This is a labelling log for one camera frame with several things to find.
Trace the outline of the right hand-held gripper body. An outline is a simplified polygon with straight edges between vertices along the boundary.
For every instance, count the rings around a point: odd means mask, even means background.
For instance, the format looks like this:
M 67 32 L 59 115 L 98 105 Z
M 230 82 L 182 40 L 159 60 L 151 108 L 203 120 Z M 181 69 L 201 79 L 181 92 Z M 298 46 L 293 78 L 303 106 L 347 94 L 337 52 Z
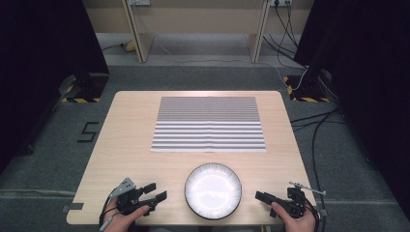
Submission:
M 310 187 L 306 187 L 300 183 L 290 182 L 290 187 L 287 189 L 287 198 L 276 199 L 281 207 L 293 218 L 301 218 L 307 208 L 310 208 L 315 218 L 321 218 L 317 210 L 313 207 L 312 203 L 307 199 L 304 189 L 310 190 L 313 193 L 319 193 L 325 195 L 325 191 L 319 191 Z

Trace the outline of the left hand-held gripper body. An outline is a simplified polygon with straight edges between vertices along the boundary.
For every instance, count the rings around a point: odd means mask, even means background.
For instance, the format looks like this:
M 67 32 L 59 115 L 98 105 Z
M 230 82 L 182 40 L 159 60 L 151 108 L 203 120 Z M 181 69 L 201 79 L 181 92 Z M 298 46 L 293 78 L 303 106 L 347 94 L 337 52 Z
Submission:
M 129 178 L 125 178 L 117 188 L 110 193 L 110 198 L 117 198 L 117 209 L 123 215 L 129 215 L 142 207 L 139 198 L 143 195 L 139 192 L 136 184 Z

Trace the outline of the white plate with dark rim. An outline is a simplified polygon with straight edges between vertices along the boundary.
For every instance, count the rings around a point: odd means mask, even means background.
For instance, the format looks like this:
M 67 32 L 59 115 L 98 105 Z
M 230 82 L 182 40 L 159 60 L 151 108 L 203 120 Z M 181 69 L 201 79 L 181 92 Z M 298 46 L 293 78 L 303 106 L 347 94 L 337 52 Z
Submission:
M 205 163 L 196 167 L 185 183 L 186 202 L 201 218 L 227 218 L 236 211 L 241 198 L 239 177 L 221 163 Z

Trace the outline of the grey striped placemat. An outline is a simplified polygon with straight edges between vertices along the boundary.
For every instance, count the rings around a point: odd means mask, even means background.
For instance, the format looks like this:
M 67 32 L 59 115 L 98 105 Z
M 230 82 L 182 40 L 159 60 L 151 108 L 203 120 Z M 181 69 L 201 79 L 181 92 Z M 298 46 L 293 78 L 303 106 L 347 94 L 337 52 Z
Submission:
M 264 153 L 254 97 L 163 97 L 151 150 L 171 153 Z

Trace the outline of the person's right hand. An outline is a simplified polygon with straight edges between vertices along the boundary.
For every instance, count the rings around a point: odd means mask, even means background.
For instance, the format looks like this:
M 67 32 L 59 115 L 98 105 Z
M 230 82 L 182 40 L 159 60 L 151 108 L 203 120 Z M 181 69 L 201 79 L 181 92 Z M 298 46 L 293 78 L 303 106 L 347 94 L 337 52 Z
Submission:
M 278 203 L 271 204 L 272 209 L 282 219 L 286 232 L 315 232 L 316 219 L 310 208 L 300 218 L 291 217 Z

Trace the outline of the person's left hand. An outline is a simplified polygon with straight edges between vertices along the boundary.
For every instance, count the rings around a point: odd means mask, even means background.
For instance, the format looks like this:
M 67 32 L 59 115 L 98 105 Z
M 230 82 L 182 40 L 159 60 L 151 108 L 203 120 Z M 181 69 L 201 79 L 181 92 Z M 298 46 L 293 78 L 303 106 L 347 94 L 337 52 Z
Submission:
M 128 228 L 138 218 L 146 214 L 150 208 L 142 206 L 129 215 L 122 215 L 117 206 L 117 198 L 112 198 L 104 210 L 102 223 L 106 223 L 106 227 L 102 232 L 128 232 Z

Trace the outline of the stand base with hazard tape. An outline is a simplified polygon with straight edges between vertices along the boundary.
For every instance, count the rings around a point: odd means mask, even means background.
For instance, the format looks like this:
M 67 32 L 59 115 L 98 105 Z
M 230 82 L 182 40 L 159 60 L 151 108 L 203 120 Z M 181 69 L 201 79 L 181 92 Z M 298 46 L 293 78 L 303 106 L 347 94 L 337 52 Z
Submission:
M 310 82 L 304 84 L 301 75 L 288 75 L 283 78 L 287 93 L 293 102 L 329 102 L 321 84 Z
M 99 102 L 108 81 L 107 75 L 91 75 L 71 78 L 61 102 L 94 103 Z

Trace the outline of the black curtain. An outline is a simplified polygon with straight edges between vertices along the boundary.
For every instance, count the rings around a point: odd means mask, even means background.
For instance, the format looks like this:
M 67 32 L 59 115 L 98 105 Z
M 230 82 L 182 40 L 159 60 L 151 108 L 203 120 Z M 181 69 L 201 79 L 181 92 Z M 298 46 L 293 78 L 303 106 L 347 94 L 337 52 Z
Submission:
M 296 60 L 332 75 L 367 156 L 410 220 L 410 0 L 313 0 Z
M 66 77 L 107 72 L 82 0 L 0 0 L 0 174 Z

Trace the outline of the beige wooden panel leg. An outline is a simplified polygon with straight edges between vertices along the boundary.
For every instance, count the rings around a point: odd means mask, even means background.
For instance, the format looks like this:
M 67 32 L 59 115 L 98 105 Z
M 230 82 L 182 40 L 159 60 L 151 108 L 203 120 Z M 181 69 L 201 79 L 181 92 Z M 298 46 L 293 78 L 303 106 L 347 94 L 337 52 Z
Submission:
M 247 34 L 247 43 L 249 47 L 249 56 L 252 63 L 259 60 L 263 35 L 270 10 L 270 0 L 255 0 L 256 8 L 251 11 L 254 18 L 253 32 Z
M 136 54 L 140 63 L 145 63 L 148 59 L 155 35 L 150 33 L 141 19 L 141 10 L 146 10 L 150 6 L 131 6 L 129 0 L 122 0 L 127 21 L 133 40 L 136 42 Z

